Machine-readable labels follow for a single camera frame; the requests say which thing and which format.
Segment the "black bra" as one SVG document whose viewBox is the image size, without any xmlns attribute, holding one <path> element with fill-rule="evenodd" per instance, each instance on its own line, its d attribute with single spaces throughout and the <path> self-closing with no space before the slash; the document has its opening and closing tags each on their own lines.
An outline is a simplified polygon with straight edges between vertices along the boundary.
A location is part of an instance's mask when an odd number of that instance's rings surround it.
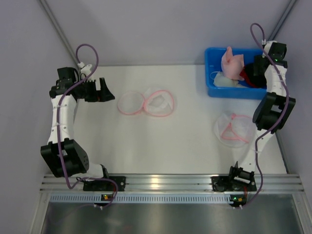
<svg viewBox="0 0 312 234">
<path fill-rule="evenodd" d="M 247 65 L 245 65 L 244 69 L 246 71 L 246 73 L 248 74 L 248 77 L 250 79 L 250 81 L 255 84 L 256 86 L 258 86 L 258 88 L 264 88 L 266 87 L 267 81 L 265 76 L 254 76 L 253 75 L 253 64 L 254 63 L 249 63 Z"/>
</svg>

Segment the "pink-trimmed mesh laundry bag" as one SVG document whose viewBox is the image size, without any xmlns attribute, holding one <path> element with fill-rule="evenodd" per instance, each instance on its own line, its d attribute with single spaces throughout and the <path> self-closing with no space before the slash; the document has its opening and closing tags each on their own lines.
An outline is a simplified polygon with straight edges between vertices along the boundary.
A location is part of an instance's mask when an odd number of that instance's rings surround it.
<svg viewBox="0 0 312 234">
<path fill-rule="evenodd" d="M 124 115 L 145 112 L 153 117 L 167 117 L 175 109 L 175 99 L 168 90 L 164 89 L 149 88 L 143 94 L 129 91 L 120 97 L 117 108 Z"/>
</svg>

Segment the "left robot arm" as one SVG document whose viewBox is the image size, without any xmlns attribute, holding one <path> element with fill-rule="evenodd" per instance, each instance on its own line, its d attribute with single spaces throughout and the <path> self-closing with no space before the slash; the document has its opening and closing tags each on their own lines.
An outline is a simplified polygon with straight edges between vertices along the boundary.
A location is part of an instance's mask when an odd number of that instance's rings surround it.
<svg viewBox="0 0 312 234">
<path fill-rule="evenodd" d="M 57 70 L 58 80 L 51 87 L 49 96 L 53 106 L 52 127 L 47 144 L 40 149 L 41 156 L 55 177 L 78 176 L 107 178 L 106 168 L 90 162 L 86 151 L 74 139 L 74 113 L 78 100 L 86 102 L 107 102 L 115 99 L 108 89 L 105 79 L 100 78 L 100 89 L 96 81 L 86 81 L 81 75 L 91 73 L 91 65 L 81 72 L 73 67 Z"/>
</svg>

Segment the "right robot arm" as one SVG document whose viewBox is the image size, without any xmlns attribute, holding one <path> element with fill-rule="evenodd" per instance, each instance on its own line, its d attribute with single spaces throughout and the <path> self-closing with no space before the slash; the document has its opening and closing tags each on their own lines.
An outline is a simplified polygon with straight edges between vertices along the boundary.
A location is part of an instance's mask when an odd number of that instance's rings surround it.
<svg viewBox="0 0 312 234">
<path fill-rule="evenodd" d="M 246 82 L 256 88 L 266 88 L 266 94 L 253 115 L 257 131 L 241 162 L 230 168 L 229 181 L 249 185 L 258 169 L 257 162 L 270 138 L 286 123 L 296 100 L 289 96 L 286 87 L 288 68 L 284 57 L 287 46 L 277 41 L 263 41 L 262 54 L 247 64 L 244 73 Z"/>
</svg>

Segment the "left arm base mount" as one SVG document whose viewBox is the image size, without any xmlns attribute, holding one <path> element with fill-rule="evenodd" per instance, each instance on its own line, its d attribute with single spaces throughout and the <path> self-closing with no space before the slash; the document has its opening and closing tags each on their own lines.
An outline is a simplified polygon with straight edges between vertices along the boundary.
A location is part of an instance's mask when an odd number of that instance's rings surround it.
<svg viewBox="0 0 312 234">
<path fill-rule="evenodd" d="M 109 176 L 109 179 L 112 181 L 103 181 L 103 180 L 90 180 L 83 181 L 83 191 L 86 192 L 112 192 L 116 191 L 115 184 L 117 184 L 117 190 L 119 192 L 124 192 L 126 185 L 125 176 Z"/>
</svg>

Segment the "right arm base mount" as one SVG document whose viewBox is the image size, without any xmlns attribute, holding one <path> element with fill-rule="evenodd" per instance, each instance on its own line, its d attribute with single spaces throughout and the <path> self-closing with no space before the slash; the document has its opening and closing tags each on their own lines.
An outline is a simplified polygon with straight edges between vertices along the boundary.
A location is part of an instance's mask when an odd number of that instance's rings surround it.
<svg viewBox="0 0 312 234">
<path fill-rule="evenodd" d="M 211 177 L 214 192 L 256 192 L 256 184 L 253 180 L 250 184 L 238 180 L 230 180 L 228 176 Z"/>
</svg>

